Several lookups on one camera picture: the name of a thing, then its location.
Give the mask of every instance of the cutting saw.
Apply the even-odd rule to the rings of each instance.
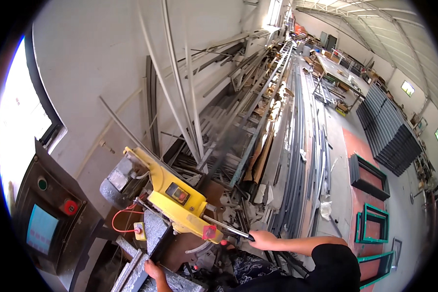
[[[101,184],[100,191],[119,209],[127,207],[133,200],[130,194],[140,194],[146,180],[153,186],[147,200],[172,221],[175,233],[193,233],[205,240],[219,243],[223,234],[203,218],[206,209],[216,207],[206,202],[206,197],[188,183],[171,173],[157,159],[140,148],[124,150],[125,157]]]

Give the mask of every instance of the patterned pants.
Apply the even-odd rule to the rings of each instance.
[[[256,255],[247,253],[246,251],[240,250],[231,254],[230,260],[234,269],[234,276],[240,285],[247,283],[251,279],[269,275],[271,273],[279,273],[283,276],[289,276],[289,273],[280,267],[277,267]],[[216,291],[224,292],[225,289],[224,287],[219,286]]]

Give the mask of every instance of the display screen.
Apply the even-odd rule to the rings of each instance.
[[[57,224],[57,218],[34,204],[27,228],[26,242],[41,253],[47,255]]]

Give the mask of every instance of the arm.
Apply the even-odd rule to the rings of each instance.
[[[347,246],[346,241],[339,237],[282,239],[276,238],[274,234],[264,230],[251,230],[250,235],[255,239],[254,242],[250,242],[250,245],[254,248],[261,250],[292,251],[305,256],[311,256],[313,249],[324,243],[342,244]]]
[[[164,271],[159,266],[155,265],[151,259],[144,262],[144,270],[150,277],[156,280],[158,292],[173,292],[172,289],[170,289],[169,284],[167,284]]]

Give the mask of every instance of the person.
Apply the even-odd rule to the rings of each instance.
[[[250,231],[254,248],[289,251],[311,256],[315,269],[305,278],[292,277],[288,272],[260,257],[237,251],[231,256],[236,287],[216,287],[216,291],[359,291],[360,268],[356,256],[339,237],[276,238],[264,230]],[[144,264],[145,271],[156,280],[158,292],[172,291],[162,269],[151,260]]]

